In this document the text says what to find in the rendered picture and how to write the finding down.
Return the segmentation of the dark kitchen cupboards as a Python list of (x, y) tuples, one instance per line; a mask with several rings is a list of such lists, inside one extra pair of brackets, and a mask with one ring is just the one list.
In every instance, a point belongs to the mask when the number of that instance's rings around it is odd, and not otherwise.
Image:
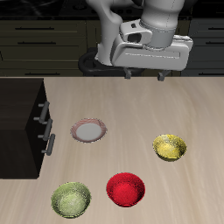
[[(134, 1), (111, 10), (124, 22), (138, 20), (143, 8)], [(185, 0), (175, 31), (193, 41), (186, 67), (169, 74), (224, 76), (224, 16), (196, 18), (196, 2)], [(99, 16), (86, 0), (0, 0), (0, 76), (82, 76), (79, 58), (101, 41)]]

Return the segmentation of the green bowl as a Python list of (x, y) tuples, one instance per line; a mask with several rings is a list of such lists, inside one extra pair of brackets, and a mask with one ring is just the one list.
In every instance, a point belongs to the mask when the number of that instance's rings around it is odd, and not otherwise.
[(52, 194), (51, 207), (59, 216), (75, 219), (85, 213), (91, 202), (91, 193), (80, 182), (60, 185)]

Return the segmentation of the red bowl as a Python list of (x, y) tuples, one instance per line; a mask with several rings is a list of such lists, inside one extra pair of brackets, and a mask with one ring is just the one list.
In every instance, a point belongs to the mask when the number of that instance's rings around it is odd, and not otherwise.
[(145, 195), (144, 182), (129, 172), (117, 173), (107, 183), (108, 197), (119, 207), (133, 207)]

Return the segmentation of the yellow bowl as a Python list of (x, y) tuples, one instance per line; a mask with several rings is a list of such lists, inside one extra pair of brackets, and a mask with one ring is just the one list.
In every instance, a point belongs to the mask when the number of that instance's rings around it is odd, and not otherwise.
[(157, 136), (152, 144), (153, 150), (163, 160), (173, 162), (186, 154), (185, 141), (179, 136), (163, 134)]

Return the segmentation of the dark wooden cabinet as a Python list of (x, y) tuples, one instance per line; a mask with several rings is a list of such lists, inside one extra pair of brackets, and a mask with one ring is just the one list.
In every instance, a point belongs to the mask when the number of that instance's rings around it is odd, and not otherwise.
[(42, 79), (0, 79), (0, 179), (37, 179), (53, 120)]

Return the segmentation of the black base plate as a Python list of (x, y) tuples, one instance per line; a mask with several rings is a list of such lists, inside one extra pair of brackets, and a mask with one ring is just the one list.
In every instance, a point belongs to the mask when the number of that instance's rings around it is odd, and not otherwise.
[[(125, 77), (123, 67), (106, 66), (95, 59), (98, 49), (90, 47), (87, 52), (79, 58), (78, 67), (86, 77)], [(144, 68), (128, 67), (131, 77), (141, 77)]]

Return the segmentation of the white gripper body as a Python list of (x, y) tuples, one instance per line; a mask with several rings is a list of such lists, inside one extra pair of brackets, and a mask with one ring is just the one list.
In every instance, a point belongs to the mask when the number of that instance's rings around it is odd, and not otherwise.
[(111, 63), (115, 67), (182, 71), (186, 68), (193, 40), (175, 35), (170, 46), (152, 49), (142, 44), (124, 42), (118, 35), (111, 49)]

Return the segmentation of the white plate with pink rim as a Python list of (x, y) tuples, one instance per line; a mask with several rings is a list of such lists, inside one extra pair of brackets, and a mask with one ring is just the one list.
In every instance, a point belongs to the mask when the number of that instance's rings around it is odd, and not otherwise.
[(70, 133), (76, 141), (90, 144), (101, 140), (107, 131), (103, 121), (96, 118), (84, 118), (72, 126)]

